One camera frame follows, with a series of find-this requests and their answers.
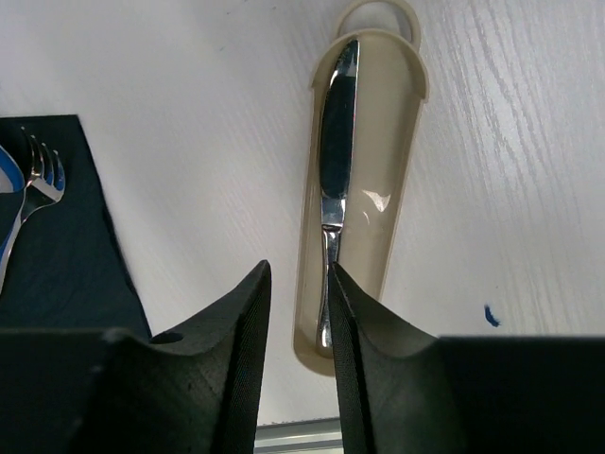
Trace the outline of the silver knife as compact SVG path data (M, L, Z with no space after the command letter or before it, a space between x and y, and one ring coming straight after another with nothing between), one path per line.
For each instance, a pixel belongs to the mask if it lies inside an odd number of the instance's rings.
M323 277L316 335L318 353L332 356L328 271L338 261L351 180L354 118L358 83L359 41L352 39L339 54L329 80L320 121L319 180Z

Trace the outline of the silver fork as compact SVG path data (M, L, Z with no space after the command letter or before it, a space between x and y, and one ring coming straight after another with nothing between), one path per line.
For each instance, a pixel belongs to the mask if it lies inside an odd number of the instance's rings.
M4 287L9 260L17 236L27 219L42 208L61 201L66 186L59 153L21 127L30 154L29 170L23 173L14 158L1 148L1 170L13 193L23 195L19 209L1 245L1 288Z

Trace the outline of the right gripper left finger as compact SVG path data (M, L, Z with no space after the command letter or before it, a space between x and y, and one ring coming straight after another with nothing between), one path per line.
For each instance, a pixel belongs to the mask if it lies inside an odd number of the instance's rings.
M5 453L250 453L271 269L151 340L124 328L5 329Z

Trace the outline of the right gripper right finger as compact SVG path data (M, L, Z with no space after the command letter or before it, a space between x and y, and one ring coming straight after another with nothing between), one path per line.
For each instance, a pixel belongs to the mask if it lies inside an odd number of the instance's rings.
M329 270L348 453L600 453L601 337L434 337Z

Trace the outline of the black paper napkin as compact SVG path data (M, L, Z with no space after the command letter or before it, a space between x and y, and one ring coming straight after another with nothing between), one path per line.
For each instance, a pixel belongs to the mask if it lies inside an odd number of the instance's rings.
M16 238L1 292L2 327L123 327L149 338L78 117L2 118L1 144L21 167L28 165L26 134L58 152L66 189L60 202L34 213Z

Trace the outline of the wooden handled spoon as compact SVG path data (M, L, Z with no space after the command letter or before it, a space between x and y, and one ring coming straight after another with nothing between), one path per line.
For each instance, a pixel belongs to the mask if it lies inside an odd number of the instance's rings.
M24 203L25 179L12 156L1 148L1 283L19 232Z

